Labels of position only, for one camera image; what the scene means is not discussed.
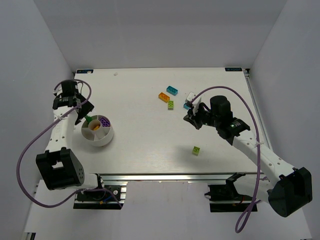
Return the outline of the dark green lego stud piece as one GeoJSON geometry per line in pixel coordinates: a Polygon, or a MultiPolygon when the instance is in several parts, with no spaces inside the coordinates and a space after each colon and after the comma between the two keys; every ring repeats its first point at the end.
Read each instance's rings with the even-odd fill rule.
{"type": "Polygon", "coordinates": [[[90,116],[88,116],[88,115],[86,115],[84,118],[85,118],[87,123],[90,123],[92,121],[92,118],[90,116]]]}

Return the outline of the lime long lego brick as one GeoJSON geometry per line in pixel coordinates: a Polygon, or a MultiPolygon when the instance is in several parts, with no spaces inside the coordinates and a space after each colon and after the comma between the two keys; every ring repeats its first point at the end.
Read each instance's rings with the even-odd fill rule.
{"type": "Polygon", "coordinates": [[[174,101],[173,100],[169,100],[167,102],[167,109],[168,110],[173,110],[174,109],[174,101]]]}

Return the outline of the purple lego brick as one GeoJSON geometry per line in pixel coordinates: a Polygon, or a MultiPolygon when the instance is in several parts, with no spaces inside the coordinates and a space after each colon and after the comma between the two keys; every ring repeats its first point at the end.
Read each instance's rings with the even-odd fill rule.
{"type": "Polygon", "coordinates": [[[111,126],[111,123],[109,121],[108,118],[102,116],[99,118],[99,121],[100,121],[100,124],[103,126],[103,127],[110,127],[111,126]]]}

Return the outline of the orange long lego brick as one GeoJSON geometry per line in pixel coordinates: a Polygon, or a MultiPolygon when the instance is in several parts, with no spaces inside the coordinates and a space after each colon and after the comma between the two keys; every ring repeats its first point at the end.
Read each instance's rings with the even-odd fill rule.
{"type": "Polygon", "coordinates": [[[165,93],[161,92],[159,95],[158,95],[158,98],[160,100],[162,100],[163,102],[165,103],[168,103],[170,101],[170,97],[168,95],[166,95],[165,93]]]}

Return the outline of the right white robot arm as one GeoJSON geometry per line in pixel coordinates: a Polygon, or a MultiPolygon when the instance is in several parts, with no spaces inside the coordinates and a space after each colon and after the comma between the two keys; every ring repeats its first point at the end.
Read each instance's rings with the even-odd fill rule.
{"type": "Polygon", "coordinates": [[[225,96],[212,97],[210,107],[203,102],[192,104],[189,100],[185,104],[189,108],[183,118],[185,121],[197,130],[203,125],[214,127],[222,139],[259,166],[266,176],[265,180],[256,183],[257,177],[253,175],[234,173],[224,185],[209,186],[207,195],[211,200],[252,197],[256,192],[258,200],[268,203],[282,217],[288,217],[312,201],[311,173],[305,167],[295,168],[264,144],[258,143],[250,127],[233,116],[231,104],[225,96]]]}

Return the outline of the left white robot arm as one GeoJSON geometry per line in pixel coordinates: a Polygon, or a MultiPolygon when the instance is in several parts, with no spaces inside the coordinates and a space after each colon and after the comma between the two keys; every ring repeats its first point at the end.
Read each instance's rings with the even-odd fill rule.
{"type": "Polygon", "coordinates": [[[77,81],[65,80],[59,86],[54,88],[54,126],[44,153],[36,156],[36,165],[49,190],[100,189],[101,177],[97,173],[85,173],[71,149],[75,126],[94,105],[81,95],[77,81]]]}

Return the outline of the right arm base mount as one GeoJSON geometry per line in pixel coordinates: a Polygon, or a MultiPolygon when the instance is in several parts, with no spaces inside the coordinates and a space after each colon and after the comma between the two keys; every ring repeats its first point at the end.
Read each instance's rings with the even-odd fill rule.
{"type": "Polygon", "coordinates": [[[251,203],[251,195],[240,194],[234,182],[241,177],[255,176],[253,172],[227,172],[205,174],[208,192],[204,196],[209,200],[212,213],[240,213],[251,203]]]}

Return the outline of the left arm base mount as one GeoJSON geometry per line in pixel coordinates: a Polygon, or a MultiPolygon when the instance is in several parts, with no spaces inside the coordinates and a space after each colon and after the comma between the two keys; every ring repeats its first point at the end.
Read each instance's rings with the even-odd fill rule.
{"type": "Polygon", "coordinates": [[[112,192],[114,197],[108,191],[84,191],[75,196],[73,209],[76,210],[120,210],[126,199],[127,186],[124,183],[120,185],[105,185],[107,190],[112,192]]]}

